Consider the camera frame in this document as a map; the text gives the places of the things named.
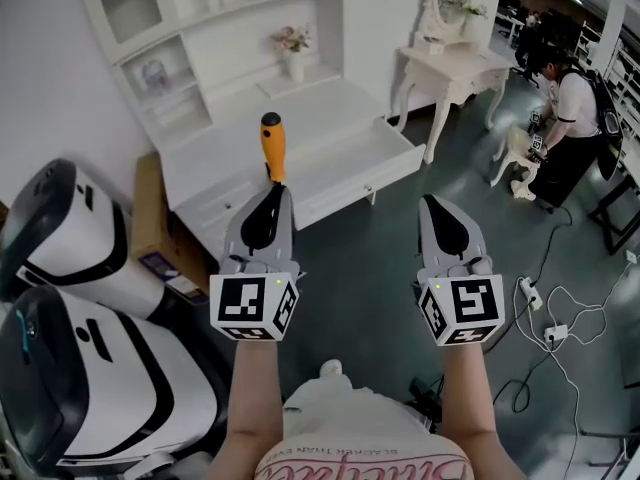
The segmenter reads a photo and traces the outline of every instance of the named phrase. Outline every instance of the white shirt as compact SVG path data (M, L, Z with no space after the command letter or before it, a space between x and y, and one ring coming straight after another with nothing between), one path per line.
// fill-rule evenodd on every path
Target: white shirt
M549 99L558 121L571 123L567 137L593 137L598 130L598 107L593 90L578 73L566 75L560 87L549 83Z
M291 425L285 413L285 439L260 461L255 480L474 479L458 445L429 434L393 400L349 387L325 390L313 404L295 402L301 412Z

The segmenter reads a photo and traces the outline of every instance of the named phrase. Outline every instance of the orange screwdriver handle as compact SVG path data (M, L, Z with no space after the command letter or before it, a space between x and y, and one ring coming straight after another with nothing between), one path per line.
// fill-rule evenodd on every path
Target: orange screwdriver handle
M260 141L262 150L267 158L267 165L271 173L271 181L282 183L284 174L284 154L286 138L282 119L275 112L267 112L260 123Z

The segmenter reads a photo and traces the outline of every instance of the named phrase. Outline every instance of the flower vase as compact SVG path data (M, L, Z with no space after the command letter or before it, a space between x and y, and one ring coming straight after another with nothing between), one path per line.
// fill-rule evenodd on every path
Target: flower vase
M478 44L482 40L483 27L482 22L484 18L482 16L476 16L475 14L469 14L462 27L462 37L465 41Z
M291 79L301 84L304 82L304 58L302 53L289 50L286 56L287 70Z

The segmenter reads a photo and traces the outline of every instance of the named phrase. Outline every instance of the white cabinet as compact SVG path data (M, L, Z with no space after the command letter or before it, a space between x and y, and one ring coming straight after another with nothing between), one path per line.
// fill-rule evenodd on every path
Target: white cabinet
M270 182L260 119L281 115L302 229L417 170L385 109L343 78L343 0L85 0L122 91L160 152L167 200L216 257ZM270 37L309 31L294 82Z
M172 0L85 0L96 34L110 62L176 30Z

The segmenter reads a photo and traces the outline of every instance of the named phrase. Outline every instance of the white stool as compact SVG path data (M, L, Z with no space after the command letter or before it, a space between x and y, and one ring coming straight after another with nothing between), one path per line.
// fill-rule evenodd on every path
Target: white stool
M529 156L529 148L531 146L531 138L522 128L510 126L500 144L500 150L493 155L494 162L497 162L502 156L505 145L507 146L507 154L502 159L500 169L498 169L498 174L496 174L496 177L491 180L491 186L495 187L498 184L498 181L500 181L500 178L502 178L504 171L510 163L517 162L522 167L526 167L529 172L523 181L514 180L511 182L513 197L514 199L525 198L529 201L533 201L536 196L529 191L528 187L535 179L536 174L538 174L539 165L527 159L527 156Z

